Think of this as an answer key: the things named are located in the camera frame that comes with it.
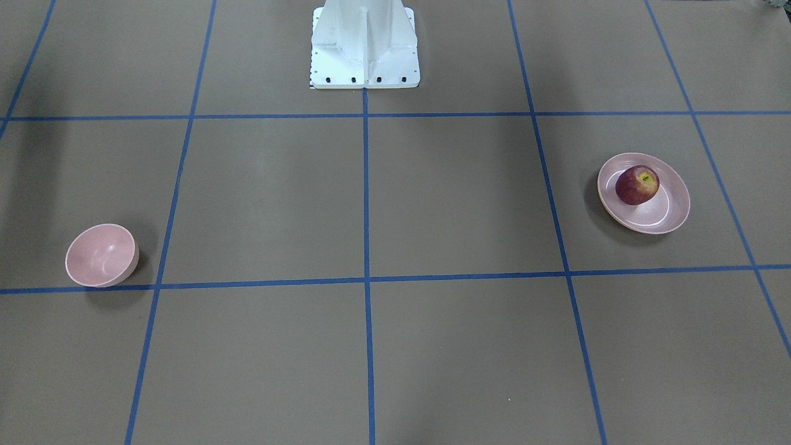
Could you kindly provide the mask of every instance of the plate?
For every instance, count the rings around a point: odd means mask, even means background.
[[[657,172],[659,191],[645,203],[632,206],[615,194],[615,182],[626,169],[647,165]],[[615,221],[642,234],[666,234],[681,227],[690,214],[690,193],[678,173],[661,160],[643,153],[621,153],[602,165],[596,186],[599,199]]]

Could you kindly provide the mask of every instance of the pink plate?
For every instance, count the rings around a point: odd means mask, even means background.
[[[648,202],[631,206],[615,194],[615,182],[635,165],[651,167],[659,177],[659,191]],[[669,165],[643,153],[621,153],[602,165],[597,181],[599,198],[615,221],[643,234],[666,234],[681,227],[690,214],[690,193]]]
[[[114,286],[132,274],[139,257],[129,230],[117,224],[100,224],[71,243],[66,252],[66,273],[82,286]]]

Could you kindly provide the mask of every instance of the blue tape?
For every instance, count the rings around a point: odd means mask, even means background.
[[[731,272],[751,271],[752,266],[701,266],[690,268],[636,268],[636,269],[611,269],[611,270],[577,270],[571,271],[571,276],[613,276],[613,275],[646,275],[654,273],[700,273],[700,272]]]
[[[722,192],[722,196],[725,198],[725,204],[728,206],[728,210],[730,211],[731,218],[733,219],[733,223],[736,226],[736,231],[739,232],[739,238],[741,238],[742,244],[744,245],[744,252],[747,254],[747,258],[750,260],[750,264],[752,269],[755,271],[755,278],[758,280],[759,286],[761,287],[761,292],[763,293],[763,297],[766,300],[766,305],[769,307],[769,311],[772,315],[772,319],[774,320],[774,324],[778,329],[778,333],[780,334],[780,338],[785,345],[785,351],[788,353],[789,358],[791,358],[791,343],[789,343],[788,335],[785,333],[785,328],[783,327],[782,322],[780,321],[780,317],[778,316],[777,310],[774,307],[774,303],[772,302],[772,298],[769,295],[769,291],[766,289],[766,286],[763,283],[763,278],[761,277],[761,270],[760,267],[755,262],[755,257],[752,254],[752,250],[750,249],[750,244],[747,242],[747,236],[745,236],[744,231],[742,230],[741,223],[739,222],[739,217],[736,215],[736,209],[733,207],[731,202],[730,196],[728,194],[728,190],[725,187],[725,183],[722,180],[722,176],[720,175],[720,170],[717,168],[717,163],[714,161],[714,156],[711,154],[711,150],[709,149],[709,143],[706,141],[706,136],[703,134],[703,129],[701,128],[700,122],[698,121],[697,112],[692,107],[692,102],[690,101],[689,95],[687,94],[687,89],[684,87],[683,82],[681,81],[681,76],[679,75],[678,69],[676,69],[676,63],[673,61],[673,57],[670,55],[670,49],[668,48],[668,44],[662,35],[662,30],[659,27],[659,22],[657,22],[657,16],[653,12],[653,8],[651,8],[651,4],[649,0],[643,0],[645,3],[645,7],[648,9],[649,15],[651,16],[651,22],[653,22],[653,26],[657,31],[657,35],[659,36],[659,41],[662,43],[662,48],[664,49],[665,55],[668,57],[668,62],[670,63],[670,67],[673,70],[673,74],[676,76],[676,81],[679,84],[679,88],[681,89],[681,94],[684,97],[684,101],[687,102],[687,107],[689,108],[690,114],[692,116],[692,121],[694,122],[695,129],[698,131],[698,136],[700,137],[700,141],[703,144],[703,150],[706,152],[706,156],[709,159],[709,163],[711,164],[711,169],[714,172],[714,177],[717,179],[717,183],[720,186],[720,190]]]
[[[209,41],[211,39],[211,29],[214,23],[214,11],[217,9],[217,0],[212,0],[211,10],[209,12],[209,23],[206,27],[206,36],[203,40],[203,51],[201,54],[200,65],[198,67],[198,75],[195,79],[195,91],[192,94],[192,105],[190,107],[190,115],[195,114],[195,109],[198,106],[198,94],[200,92],[200,84],[203,77],[203,67],[206,64],[206,54],[209,51]],[[192,133],[192,124],[194,120],[190,118],[187,121],[187,130],[184,133],[184,144],[181,148],[181,158],[179,160],[179,169],[176,173],[176,183],[173,186],[173,198],[170,204],[170,213],[168,216],[168,225],[165,229],[165,240],[162,246],[162,253],[159,260],[159,269],[157,271],[157,283],[151,301],[151,310],[149,312],[148,325],[146,326],[146,337],[143,341],[143,349],[140,356],[140,367],[138,369],[138,378],[134,385],[134,396],[132,397],[132,406],[129,412],[129,423],[127,425],[127,434],[124,443],[131,445],[132,435],[134,434],[134,422],[137,419],[138,404],[140,402],[140,393],[142,391],[143,379],[146,374],[146,363],[148,362],[149,348],[151,345],[151,336],[153,334],[154,320],[157,316],[157,305],[159,303],[159,294],[162,285],[162,277],[165,274],[165,262],[168,259],[168,247],[170,244],[170,237],[173,230],[173,220],[176,217],[176,206],[179,202],[179,186],[181,182],[181,175],[184,172],[184,161],[187,158],[187,150],[189,149],[190,136]]]
[[[697,115],[704,116],[785,116],[791,114],[791,110],[757,110],[757,111],[698,111]]]
[[[118,291],[151,291],[153,284],[122,284],[112,287],[19,287],[0,289],[0,295],[26,295],[26,294],[73,294],[79,292],[118,292]]]
[[[163,290],[177,289],[229,289],[232,287],[279,287],[279,286],[316,286],[318,284],[364,283],[363,278],[317,278],[312,280],[258,280],[224,281],[216,283],[171,283],[162,284]]]
[[[529,112],[377,112],[369,117],[509,117],[530,116]]]
[[[187,120],[187,114],[160,114],[160,115],[129,115],[129,116],[29,116],[12,117],[12,122],[60,122],[60,121],[81,121],[81,120]]]
[[[376,393],[373,384],[373,320],[371,318],[371,243],[369,190],[368,90],[362,90],[362,171],[363,171],[363,269],[365,274],[365,350],[368,360],[368,441],[377,443]]]
[[[791,264],[762,264],[758,266],[761,270],[782,270],[791,269]]]
[[[565,275],[564,272],[460,273],[449,275],[372,276],[370,281],[371,283],[398,283],[404,281],[507,280]]]
[[[343,119],[361,118],[361,113],[324,113],[324,114],[196,114],[195,119]]]
[[[566,247],[563,243],[563,235],[560,229],[560,222],[558,220],[558,211],[555,207],[554,203],[554,196],[552,193],[552,184],[549,178],[549,171],[547,170],[547,160],[544,156],[543,152],[543,144],[541,142],[541,133],[539,131],[538,120],[536,118],[536,108],[533,104],[533,96],[530,90],[530,82],[528,80],[528,71],[524,65],[524,56],[522,54],[522,45],[519,40],[519,32],[517,31],[517,19],[513,12],[513,4],[511,0],[508,0],[508,9],[509,14],[511,17],[511,27],[513,29],[513,39],[517,46],[517,54],[519,55],[519,65],[522,69],[522,79],[524,81],[524,91],[527,94],[528,98],[528,105],[530,107],[530,113],[532,114],[532,123],[533,123],[533,131],[536,134],[536,145],[539,151],[539,158],[541,159],[541,170],[544,176],[544,182],[547,187],[547,198],[549,199],[550,209],[552,210],[552,221],[554,223],[555,235],[558,239],[558,248],[560,249],[560,257],[563,263],[563,272],[566,277],[566,286],[569,290],[569,297],[571,300],[571,307],[574,313],[574,322],[577,325],[577,336],[580,341],[580,350],[582,351],[582,359],[585,363],[585,373],[588,377],[588,386],[591,393],[591,401],[593,403],[593,410],[596,414],[596,424],[599,428],[599,437],[601,440],[602,445],[607,445],[607,433],[604,429],[604,419],[601,413],[601,407],[599,405],[599,396],[596,392],[596,381],[593,378],[593,369],[590,363],[589,354],[588,354],[588,345],[585,341],[585,331],[582,327],[582,319],[580,316],[579,308],[577,307],[577,297],[574,292],[574,285],[571,280],[570,270],[569,270],[569,261],[566,257]]]
[[[44,16],[44,23],[41,25],[41,30],[39,31],[39,35],[36,38],[36,43],[33,45],[32,51],[30,51],[30,57],[28,57],[28,62],[25,64],[25,69],[22,71],[22,76],[19,78],[19,82],[17,83],[17,89],[13,92],[13,97],[11,98],[11,103],[8,105],[8,110],[6,111],[6,118],[0,124],[0,139],[2,139],[3,134],[6,133],[6,127],[8,126],[9,119],[13,114],[14,107],[17,106],[17,101],[19,101],[19,96],[22,94],[22,87],[25,86],[25,81],[28,78],[28,74],[30,73],[30,68],[33,66],[33,60],[36,58],[36,54],[39,52],[39,47],[41,46],[41,40],[44,39],[44,33],[47,31],[47,27],[49,26],[49,21],[52,18],[52,11],[55,9],[55,0],[51,0],[49,8],[47,8],[47,15]]]
[[[536,116],[689,116],[685,111],[535,112]]]

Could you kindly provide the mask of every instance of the pink bowl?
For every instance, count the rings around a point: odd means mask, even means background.
[[[66,252],[66,273],[88,287],[114,286],[132,274],[140,252],[129,230],[100,224],[82,232]]]

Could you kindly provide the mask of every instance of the grid line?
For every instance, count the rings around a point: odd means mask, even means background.
[[[753,257],[752,250],[750,249],[750,244],[747,242],[747,236],[744,234],[744,230],[742,229],[741,223],[739,222],[739,217],[736,215],[736,209],[731,202],[730,196],[728,194],[728,189],[725,187],[725,182],[722,180],[722,176],[720,175],[720,170],[717,168],[717,163],[714,161],[714,156],[709,149],[709,143],[706,141],[706,136],[703,134],[703,128],[698,121],[697,112],[694,110],[692,106],[692,102],[690,101],[689,95],[687,94],[687,88],[684,86],[684,83],[681,80],[681,75],[676,67],[676,63],[673,61],[673,57],[670,55],[670,49],[668,47],[667,42],[664,39],[664,35],[662,34],[662,30],[659,26],[659,22],[657,21],[657,16],[653,12],[653,8],[651,7],[651,3],[649,0],[643,0],[645,3],[645,7],[648,9],[648,13],[651,16],[651,22],[653,22],[653,26],[657,31],[657,35],[659,36],[659,40],[662,43],[662,48],[664,49],[664,53],[668,58],[668,62],[670,63],[670,67],[673,70],[673,74],[676,76],[676,81],[679,84],[679,88],[681,89],[681,94],[684,97],[684,101],[687,102],[687,107],[689,108],[690,116],[692,121],[695,125],[695,128],[698,131],[698,136],[700,137],[700,142],[703,145],[703,150],[706,152],[706,156],[709,159],[709,163],[711,164],[711,169],[714,172],[714,177],[717,178],[717,183],[720,186],[720,191],[722,192],[722,196],[725,198],[725,203],[728,206],[728,210],[731,213],[731,218],[733,219],[733,223],[736,226],[736,231],[739,232],[739,237],[741,238],[742,244],[744,245],[744,251],[747,253],[747,258],[750,260],[750,265],[752,266],[752,270],[755,273],[755,278],[758,280],[758,285],[761,288],[761,292],[763,293],[763,297],[766,300],[766,305],[769,307],[769,311],[774,319],[774,324],[778,329],[778,333],[780,334],[780,338],[785,345],[785,352],[788,354],[789,358],[791,359],[791,343],[789,343],[789,338],[785,334],[785,329],[783,328],[783,324],[780,321],[780,316],[778,315],[777,309],[774,307],[774,303],[772,302],[772,297],[769,295],[769,291],[766,289],[766,284],[763,282],[763,277],[761,276],[761,270],[755,262],[755,257]]]
[[[549,200],[550,209],[552,210],[552,221],[554,222],[554,230],[555,235],[558,239],[558,248],[560,250],[560,257],[563,262],[563,272],[564,276],[566,277],[566,287],[569,291],[569,298],[571,301],[571,308],[574,313],[574,323],[577,326],[577,337],[580,342],[580,350],[582,352],[582,360],[585,364],[585,373],[588,377],[588,386],[590,389],[591,394],[591,402],[593,403],[593,410],[596,414],[596,425],[599,429],[599,437],[601,440],[602,445],[607,445],[607,433],[604,428],[604,419],[601,413],[601,407],[599,405],[599,396],[596,392],[596,380],[593,377],[593,369],[590,363],[590,357],[588,354],[588,345],[585,341],[585,331],[582,326],[582,319],[580,317],[579,307],[577,305],[577,296],[574,292],[574,284],[571,279],[571,273],[569,269],[569,261],[566,257],[566,247],[563,243],[563,234],[560,228],[560,221],[558,219],[558,210],[554,204],[554,196],[552,193],[552,183],[549,177],[549,171],[547,169],[547,160],[544,156],[543,152],[543,144],[541,143],[541,132],[539,129],[539,122],[536,116],[536,108],[533,104],[533,96],[530,90],[530,81],[528,79],[528,70],[524,63],[524,55],[522,53],[522,44],[519,39],[519,32],[517,29],[517,19],[516,14],[513,12],[513,4],[511,0],[508,0],[508,10],[509,15],[511,18],[511,27],[513,29],[513,39],[516,45],[517,55],[519,56],[519,65],[520,69],[522,70],[522,80],[524,82],[524,92],[528,99],[528,106],[530,108],[530,113],[532,114],[531,120],[533,124],[533,132],[536,136],[536,146],[539,152],[539,158],[541,160],[541,170],[544,176],[544,182],[546,183],[547,187],[547,198]]]
[[[377,443],[376,393],[373,376],[373,316],[371,312],[371,243],[369,188],[368,90],[362,90],[362,163],[363,163],[363,273],[365,283],[365,355],[368,362],[368,442]]]
[[[44,33],[47,31],[47,27],[49,26],[49,21],[52,18],[52,11],[54,9],[55,9],[55,0],[51,0],[49,8],[47,8],[47,14],[44,16],[44,23],[41,25],[41,30],[39,31],[39,35],[36,38],[36,43],[33,44],[33,49],[30,51],[30,57],[28,57],[28,62],[25,64],[25,69],[22,71],[22,76],[19,77],[19,82],[17,83],[17,89],[15,89],[13,92],[11,103],[8,105],[8,110],[6,111],[6,117],[2,120],[2,124],[0,124],[0,139],[2,139],[3,134],[6,133],[6,127],[8,126],[9,119],[13,114],[14,107],[17,106],[17,101],[19,101],[19,96],[22,94],[22,87],[25,86],[25,80],[27,80],[28,74],[30,73],[30,68],[33,66],[33,60],[36,58],[36,54],[38,54],[39,52],[39,47],[41,46],[41,40],[44,39]]]
[[[560,116],[690,116],[689,111],[645,110],[645,111],[534,111],[534,112],[369,112],[368,118],[410,117],[560,117]],[[788,116],[791,110],[710,110],[694,111],[699,116]],[[107,115],[107,116],[6,116],[7,122],[62,122],[83,120],[235,120],[235,119],[346,119],[362,118],[363,113],[241,113],[241,114],[150,114],[150,115]]]
[[[195,109],[198,106],[198,95],[200,93],[200,84],[203,77],[203,67],[206,64],[206,54],[209,51],[209,41],[211,40],[211,29],[214,24],[214,11],[217,9],[217,0],[212,0],[211,9],[209,11],[209,20],[206,25],[206,35],[203,39],[203,51],[201,54],[200,64],[198,66],[198,74],[195,77],[195,91],[192,94],[192,103],[190,107],[190,119],[187,121],[187,130],[184,132],[184,144],[181,148],[181,158],[179,160],[179,169],[176,173],[176,181],[173,185],[173,198],[170,204],[170,212],[168,215],[168,225],[165,229],[165,240],[162,245],[162,253],[159,260],[159,269],[157,271],[157,282],[154,284],[153,297],[151,298],[151,309],[149,312],[148,324],[146,325],[146,336],[143,341],[142,352],[140,355],[140,366],[138,368],[138,377],[134,385],[134,395],[132,397],[132,406],[129,411],[129,423],[127,425],[127,434],[124,441],[125,445],[131,445],[132,435],[134,434],[134,422],[137,418],[138,404],[140,402],[140,393],[142,391],[143,379],[146,373],[146,363],[148,361],[148,353],[151,345],[151,336],[153,335],[154,320],[157,316],[157,304],[159,303],[159,294],[162,289],[162,278],[165,274],[165,263],[168,259],[168,245],[170,244],[170,236],[173,230],[173,220],[176,217],[176,207],[179,202],[179,187],[181,182],[181,175],[184,173],[184,161],[187,158],[187,151],[190,145],[190,136],[192,133],[192,124],[195,120],[192,116],[195,115]]]
[[[759,264],[761,270],[788,270],[791,264]],[[569,270],[571,276],[618,276],[618,275],[652,275],[673,273],[708,273],[708,272],[738,272],[752,271],[752,265],[733,266],[701,266],[678,268],[634,268],[634,269],[581,269]],[[563,277],[565,271],[547,272],[504,272],[504,273],[462,273],[445,275],[402,275],[402,276],[349,276],[340,278],[313,278],[295,280],[250,280],[250,281],[214,281],[194,283],[162,283],[161,290],[183,289],[224,289],[233,287],[286,287],[286,286],[316,286],[321,284],[348,284],[364,283],[397,283],[405,281],[461,281],[461,280],[524,280],[532,278]],[[75,292],[114,292],[114,291],[152,291],[154,284],[128,284],[113,287],[12,287],[0,289],[0,295],[32,295],[32,294],[60,294]]]

